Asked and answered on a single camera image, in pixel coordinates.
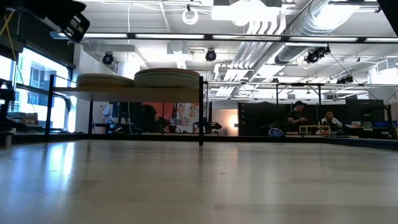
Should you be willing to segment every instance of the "person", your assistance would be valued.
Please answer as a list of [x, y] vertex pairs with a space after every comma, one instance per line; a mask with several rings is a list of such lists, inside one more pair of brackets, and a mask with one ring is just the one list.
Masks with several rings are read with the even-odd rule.
[[333, 117], [331, 109], [325, 110], [325, 117], [318, 123], [318, 125], [329, 125], [332, 131], [337, 128], [338, 124], [341, 124], [341, 122]]
[[117, 118], [114, 119], [112, 117], [113, 114], [113, 104], [106, 105], [105, 109], [102, 111], [102, 118], [104, 119], [105, 123], [114, 123], [118, 122]]
[[287, 116], [287, 122], [290, 124], [291, 131], [298, 131], [299, 126], [307, 122], [306, 118], [302, 117], [305, 103], [297, 101], [294, 104], [294, 109]]

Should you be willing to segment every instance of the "security camera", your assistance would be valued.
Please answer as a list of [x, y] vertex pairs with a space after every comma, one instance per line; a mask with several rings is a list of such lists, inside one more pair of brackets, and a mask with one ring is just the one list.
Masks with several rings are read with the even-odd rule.
[[216, 52], [214, 51], [214, 49], [208, 49], [207, 53], [206, 53], [206, 61], [208, 62], [213, 62], [214, 60], [216, 60], [217, 55]]
[[102, 63], [105, 65], [111, 65], [113, 63], [113, 53], [105, 52], [105, 56], [102, 58]]

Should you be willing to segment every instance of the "round wooden disc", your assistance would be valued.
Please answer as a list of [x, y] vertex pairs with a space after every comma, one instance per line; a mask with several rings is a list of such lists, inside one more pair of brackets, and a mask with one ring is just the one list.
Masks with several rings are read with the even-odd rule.
[[197, 72], [194, 72], [191, 70], [186, 70], [186, 69], [180, 69], [180, 68], [150, 68], [150, 69], [141, 70], [141, 71], [137, 72], [136, 75], [142, 74], [142, 73], [147, 73], [147, 72], [177, 72], [177, 73], [192, 75], [197, 78], [200, 77], [199, 73], [197, 73]]

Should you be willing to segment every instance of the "poster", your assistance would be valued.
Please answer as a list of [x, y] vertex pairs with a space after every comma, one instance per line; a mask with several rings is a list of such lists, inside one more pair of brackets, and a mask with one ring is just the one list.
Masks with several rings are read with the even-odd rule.
[[[203, 114], [206, 115], [206, 105], [203, 105]], [[199, 121], [199, 103], [177, 103], [177, 117], [175, 120], [177, 133], [197, 133], [198, 127], [193, 130], [193, 124]]]

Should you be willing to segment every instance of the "table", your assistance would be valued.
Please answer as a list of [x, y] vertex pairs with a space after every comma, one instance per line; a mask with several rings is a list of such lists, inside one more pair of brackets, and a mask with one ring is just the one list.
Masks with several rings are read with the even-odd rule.
[[308, 128], [319, 128], [319, 129], [328, 128], [329, 134], [331, 133], [329, 125], [300, 125], [298, 127], [298, 130], [300, 133], [301, 133], [302, 128], [305, 128], [305, 134], [308, 134]]
[[[88, 134], [93, 130], [93, 102], [163, 102], [182, 103], [199, 102], [199, 127], [203, 127], [203, 77], [199, 77], [199, 88], [133, 88], [133, 87], [54, 87], [55, 75], [50, 76], [49, 99], [47, 102], [47, 120], [45, 125], [45, 138], [49, 140], [51, 109], [55, 92], [68, 96], [75, 96], [90, 102], [90, 115], [88, 120]], [[199, 128], [199, 145], [203, 145], [203, 128]]]

